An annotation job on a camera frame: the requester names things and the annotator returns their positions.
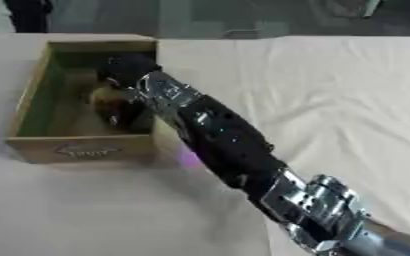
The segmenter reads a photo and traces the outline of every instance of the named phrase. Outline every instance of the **robotic arm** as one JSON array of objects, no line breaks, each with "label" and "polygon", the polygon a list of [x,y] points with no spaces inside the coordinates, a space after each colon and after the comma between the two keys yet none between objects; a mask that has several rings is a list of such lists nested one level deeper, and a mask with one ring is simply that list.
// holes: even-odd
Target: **robotic arm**
[{"label": "robotic arm", "polygon": [[318,256],[410,256],[410,247],[366,230],[368,214],[336,178],[305,182],[275,158],[273,145],[238,114],[137,54],[112,57],[98,72],[136,93],[224,183],[240,189],[300,247]]}]

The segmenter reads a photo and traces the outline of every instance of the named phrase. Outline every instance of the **floor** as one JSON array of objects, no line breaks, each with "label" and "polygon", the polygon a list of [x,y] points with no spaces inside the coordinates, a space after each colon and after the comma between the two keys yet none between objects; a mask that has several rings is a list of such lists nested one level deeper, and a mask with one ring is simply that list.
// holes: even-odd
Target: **floor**
[{"label": "floor", "polygon": [[51,32],[213,39],[410,36],[410,0],[386,0],[368,19],[337,17],[326,8],[329,1],[354,0],[52,1]]}]

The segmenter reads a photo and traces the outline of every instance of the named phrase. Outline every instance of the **white table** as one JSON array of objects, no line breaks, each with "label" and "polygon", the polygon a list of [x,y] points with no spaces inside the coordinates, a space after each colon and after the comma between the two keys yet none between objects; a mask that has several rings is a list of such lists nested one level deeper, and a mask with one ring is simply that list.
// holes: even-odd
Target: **white table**
[{"label": "white table", "polygon": [[[1,138],[48,39],[132,38],[0,35],[0,256],[307,255],[200,166],[9,156]],[[410,38],[171,40],[159,59],[253,122],[304,178],[341,178],[376,220],[410,234]],[[180,147],[164,139],[165,152]]]}]

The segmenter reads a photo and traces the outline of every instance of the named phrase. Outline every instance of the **printed logo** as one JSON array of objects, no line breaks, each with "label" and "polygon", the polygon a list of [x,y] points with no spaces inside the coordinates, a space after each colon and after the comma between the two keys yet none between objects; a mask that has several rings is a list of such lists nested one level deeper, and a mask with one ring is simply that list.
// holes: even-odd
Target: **printed logo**
[{"label": "printed logo", "polygon": [[58,154],[75,158],[101,158],[119,151],[119,148],[92,144],[64,145],[55,150]]}]

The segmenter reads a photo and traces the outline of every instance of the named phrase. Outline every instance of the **open box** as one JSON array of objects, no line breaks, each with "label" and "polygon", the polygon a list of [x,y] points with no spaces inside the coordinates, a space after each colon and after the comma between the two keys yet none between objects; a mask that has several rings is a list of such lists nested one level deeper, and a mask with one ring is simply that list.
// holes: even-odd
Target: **open box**
[{"label": "open box", "polygon": [[114,129],[81,100],[97,86],[95,69],[110,55],[156,57],[156,41],[49,42],[26,88],[6,142],[30,163],[132,160],[152,155],[153,117],[132,133]]}]

